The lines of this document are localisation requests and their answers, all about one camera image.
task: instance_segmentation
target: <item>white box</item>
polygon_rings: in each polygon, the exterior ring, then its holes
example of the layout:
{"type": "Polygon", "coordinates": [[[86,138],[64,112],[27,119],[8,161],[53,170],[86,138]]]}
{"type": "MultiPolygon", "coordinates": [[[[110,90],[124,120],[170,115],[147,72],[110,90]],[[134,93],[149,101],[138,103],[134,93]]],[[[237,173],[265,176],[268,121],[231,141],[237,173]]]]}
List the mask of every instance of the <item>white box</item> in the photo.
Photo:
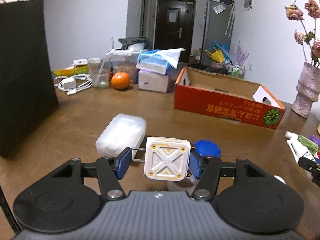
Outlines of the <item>white box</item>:
{"type": "Polygon", "coordinates": [[[144,175],[149,179],[180,181],[187,176],[191,144],[186,140],[148,137],[144,175]]]}
{"type": "MultiPolygon", "coordinates": [[[[147,122],[142,117],[118,114],[96,141],[98,154],[117,157],[126,147],[137,148],[146,135],[147,122]]],[[[132,158],[137,151],[132,151],[132,158]]]]}
{"type": "Polygon", "coordinates": [[[149,90],[167,93],[170,82],[170,74],[163,76],[146,70],[139,71],[138,87],[141,90],[149,90]]]}

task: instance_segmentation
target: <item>white charger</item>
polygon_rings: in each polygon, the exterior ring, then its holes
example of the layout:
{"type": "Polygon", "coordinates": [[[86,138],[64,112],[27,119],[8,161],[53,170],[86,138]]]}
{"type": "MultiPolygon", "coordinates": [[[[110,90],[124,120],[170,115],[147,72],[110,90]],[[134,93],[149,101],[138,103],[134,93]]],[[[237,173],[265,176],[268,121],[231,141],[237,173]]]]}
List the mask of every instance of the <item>white charger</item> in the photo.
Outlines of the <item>white charger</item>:
{"type": "Polygon", "coordinates": [[[68,77],[61,80],[61,86],[65,89],[73,89],[77,87],[77,82],[73,77],[68,77]]]}

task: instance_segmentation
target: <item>charging cable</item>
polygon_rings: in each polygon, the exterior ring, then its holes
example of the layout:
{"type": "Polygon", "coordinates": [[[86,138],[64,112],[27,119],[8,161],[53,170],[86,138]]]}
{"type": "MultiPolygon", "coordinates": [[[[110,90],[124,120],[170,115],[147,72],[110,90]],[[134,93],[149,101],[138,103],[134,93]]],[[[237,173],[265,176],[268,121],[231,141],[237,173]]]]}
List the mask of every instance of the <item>charging cable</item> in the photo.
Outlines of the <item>charging cable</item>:
{"type": "Polygon", "coordinates": [[[79,91],[88,89],[90,87],[92,87],[92,79],[91,79],[91,75],[90,74],[77,74],[71,77],[67,77],[67,76],[59,76],[56,77],[53,81],[56,81],[58,79],[62,79],[59,83],[54,84],[55,88],[58,88],[62,91],[67,92],[67,95],[74,95],[76,93],[78,93],[79,91]],[[72,85],[74,84],[74,86],[70,85],[66,85],[68,83],[66,83],[66,79],[70,79],[72,85]],[[76,80],[81,80],[81,81],[86,81],[80,85],[76,85],[76,80]]]}

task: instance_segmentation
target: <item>orange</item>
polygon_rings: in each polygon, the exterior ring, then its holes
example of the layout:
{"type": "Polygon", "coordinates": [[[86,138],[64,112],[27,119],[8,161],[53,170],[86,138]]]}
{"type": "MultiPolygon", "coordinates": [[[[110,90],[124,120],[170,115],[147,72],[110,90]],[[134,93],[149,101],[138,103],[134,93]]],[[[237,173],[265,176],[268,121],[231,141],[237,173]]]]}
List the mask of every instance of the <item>orange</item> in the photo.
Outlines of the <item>orange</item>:
{"type": "Polygon", "coordinates": [[[130,76],[126,72],[118,72],[111,78],[111,86],[115,89],[126,89],[130,85],[130,76]]]}

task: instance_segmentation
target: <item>white cube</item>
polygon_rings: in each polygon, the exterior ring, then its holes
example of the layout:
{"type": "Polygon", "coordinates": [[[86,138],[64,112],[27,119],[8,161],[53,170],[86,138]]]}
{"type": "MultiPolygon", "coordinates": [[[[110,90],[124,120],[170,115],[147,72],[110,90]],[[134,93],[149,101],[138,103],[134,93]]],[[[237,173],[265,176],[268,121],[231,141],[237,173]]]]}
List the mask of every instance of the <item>white cube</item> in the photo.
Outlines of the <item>white cube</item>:
{"type": "Polygon", "coordinates": [[[191,145],[186,140],[148,137],[144,175],[149,179],[180,181],[187,176],[191,145]]]}

